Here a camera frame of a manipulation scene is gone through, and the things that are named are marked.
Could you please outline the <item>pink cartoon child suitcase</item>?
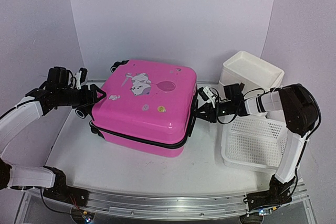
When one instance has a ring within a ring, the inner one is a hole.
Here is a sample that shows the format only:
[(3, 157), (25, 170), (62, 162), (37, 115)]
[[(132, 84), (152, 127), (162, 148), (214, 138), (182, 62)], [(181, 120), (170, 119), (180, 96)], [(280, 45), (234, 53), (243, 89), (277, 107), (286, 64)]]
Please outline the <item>pink cartoon child suitcase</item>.
[(197, 75), (186, 66), (125, 60), (111, 67), (100, 101), (78, 107), (105, 141), (165, 157), (179, 156), (191, 136), (198, 105)]

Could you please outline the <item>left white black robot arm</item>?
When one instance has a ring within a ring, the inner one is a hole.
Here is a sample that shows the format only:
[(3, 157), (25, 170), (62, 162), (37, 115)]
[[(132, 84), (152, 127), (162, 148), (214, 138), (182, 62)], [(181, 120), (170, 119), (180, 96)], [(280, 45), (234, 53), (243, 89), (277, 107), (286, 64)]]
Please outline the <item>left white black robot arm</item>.
[[(85, 83), (87, 69), (72, 73), (65, 67), (52, 67), (46, 81), (29, 91), (11, 109), (1, 115), (1, 153), (26, 127), (59, 107), (69, 106), (80, 118), (91, 113), (95, 104), (107, 95), (95, 84)], [(55, 167), (25, 167), (1, 160), (1, 189), (44, 189), (59, 201), (71, 200), (75, 188), (66, 183), (66, 175)]]

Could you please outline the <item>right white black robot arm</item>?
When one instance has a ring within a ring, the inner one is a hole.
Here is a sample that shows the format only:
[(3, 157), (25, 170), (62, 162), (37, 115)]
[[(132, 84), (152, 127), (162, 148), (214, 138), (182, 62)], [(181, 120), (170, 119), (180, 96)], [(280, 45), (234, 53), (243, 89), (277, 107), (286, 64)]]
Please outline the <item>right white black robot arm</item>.
[(313, 95), (301, 84), (265, 91), (242, 92), (237, 83), (217, 90), (201, 87), (204, 104), (194, 111), (198, 119), (222, 126), (221, 155), (231, 168), (272, 172), (269, 187), (248, 193), (249, 213), (261, 216), (288, 204), (299, 181), (298, 169), (310, 136), (321, 124)]

